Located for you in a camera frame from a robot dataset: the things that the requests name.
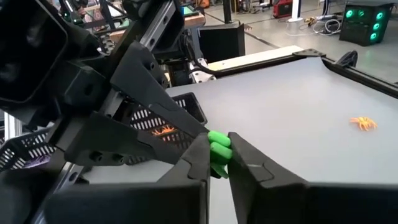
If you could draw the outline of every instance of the white table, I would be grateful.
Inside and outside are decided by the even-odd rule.
[[[282,47],[280,49],[269,50],[254,55],[246,55],[222,62],[215,62],[210,64],[210,66],[215,69],[231,68],[233,65],[238,66],[287,56],[300,50],[302,49],[297,46]],[[155,182],[171,167],[172,165],[159,161],[149,161],[131,167],[95,167],[91,172],[85,174],[85,177],[92,184]],[[229,181],[226,179],[211,181],[210,192],[210,224],[237,223]]]

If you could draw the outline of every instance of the black mesh basket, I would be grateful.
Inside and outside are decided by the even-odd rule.
[[[57,149],[45,142],[50,128],[7,140],[0,148],[0,172],[47,162]]]
[[[190,113],[201,124],[206,124],[207,119],[199,102],[193,93],[186,93],[173,97],[173,100]],[[193,139],[182,131],[179,131],[172,125],[166,123],[158,115],[151,113],[143,107],[137,107],[129,115],[130,125],[138,130],[148,131],[154,136],[163,139],[171,144],[176,145],[182,151],[188,149]],[[131,156],[126,162],[127,165],[134,165],[140,162],[147,161],[145,157]]]

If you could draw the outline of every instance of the concrete floor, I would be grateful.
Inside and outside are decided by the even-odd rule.
[[[330,12],[344,10],[344,5],[334,3]],[[322,6],[318,8],[317,0],[303,0],[301,17],[319,16]],[[288,25],[281,20],[272,18],[272,9],[258,14],[233,14],[235,20],[250,25],[252,30],[246,32],[246,54],[254,54],[265,50],[289,45],[297,45],[304,49],[317,49],[332,59],[338,59],[349,50],[356,50],[359,55],[357,68],[368,74],[398,82],[398,21],[389,21],[383,42],[369,47],[362,47],[338,40],[338,34],[322,36],[311,34],[312,29],[298,30],[298,25]],[[222,24],[224,18],[222,6],[210,7],[206,10],[206,24]]]

